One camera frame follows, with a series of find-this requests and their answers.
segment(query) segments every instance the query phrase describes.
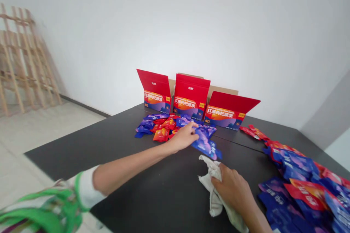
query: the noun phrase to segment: wooden frame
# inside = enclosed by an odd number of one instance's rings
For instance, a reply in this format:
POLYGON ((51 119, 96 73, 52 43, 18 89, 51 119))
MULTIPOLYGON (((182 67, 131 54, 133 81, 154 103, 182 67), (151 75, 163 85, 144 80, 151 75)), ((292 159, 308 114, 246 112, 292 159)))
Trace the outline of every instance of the wooden frame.
POLYGON ((6 90, 14 92, 20 111, 62 104, 56 81, 35 30, 29 10, 12 7, 12 16, 1 3, 0 18, 0 106, 10 116, 6 90))

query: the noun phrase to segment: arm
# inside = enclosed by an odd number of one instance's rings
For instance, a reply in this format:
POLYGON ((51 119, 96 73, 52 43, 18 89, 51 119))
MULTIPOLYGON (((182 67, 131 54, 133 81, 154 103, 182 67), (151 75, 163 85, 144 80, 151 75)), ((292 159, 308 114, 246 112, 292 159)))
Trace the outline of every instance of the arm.
POLYGON ((256 204, 245 179, 234 169, 219 165, 222 182, 214 177, 211 181, 222 199, 243 218, 251 233, 272 233, 264 214, 256 204))
POLYGON ((138 173, 188 147, 199 138, 192 127, 198 125, 190 123, 164 144, 99 166, 93 174, 94 188, 107 196, 138 173))

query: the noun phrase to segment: product box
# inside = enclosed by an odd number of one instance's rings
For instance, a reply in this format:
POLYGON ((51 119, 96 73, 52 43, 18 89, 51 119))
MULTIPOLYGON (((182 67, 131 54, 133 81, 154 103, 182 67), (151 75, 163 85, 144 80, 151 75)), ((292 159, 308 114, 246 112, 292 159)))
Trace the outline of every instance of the product box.
POLYGON ((209 87, 210 80, 176 74, 174 112, 202 120, 209 87))
POLYGON ((169 114, 171 92, 168 76, 140 69, 137 69, 137 73, 144 89, 145 106, 169 114))
POLYGON ((238 130, 248 113, 260 100, 214 91, 207 106, 204 122, 238 130))

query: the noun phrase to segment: sleeve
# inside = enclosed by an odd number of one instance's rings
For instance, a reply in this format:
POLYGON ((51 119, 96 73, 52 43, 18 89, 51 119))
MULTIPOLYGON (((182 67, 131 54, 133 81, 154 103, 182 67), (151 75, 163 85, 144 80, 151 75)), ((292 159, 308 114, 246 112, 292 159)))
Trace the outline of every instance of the sleeve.
POLYGON ((93 183, 93 175, 99 166, 79 173, 68 180, 68 184, 75 189, 78 201, 83 211, 89 211, 94 205, 104 200, 101 192, 97 191, 93 183))

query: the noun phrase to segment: tiled floor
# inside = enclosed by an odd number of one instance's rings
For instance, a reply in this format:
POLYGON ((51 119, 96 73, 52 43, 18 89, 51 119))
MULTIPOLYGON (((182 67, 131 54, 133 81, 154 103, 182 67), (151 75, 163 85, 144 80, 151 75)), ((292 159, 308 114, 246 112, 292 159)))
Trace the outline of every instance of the tiled floor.
MULTIPOLYGON (((51 186, 53 181, 24 153, 64 135, 92 125, 104 117, 65 102, 46 110, 0 118, 0 208, 28 193, 51 186)), ((108 233, 97 229, 97 220, 84 214, 79 233, 108 233)))

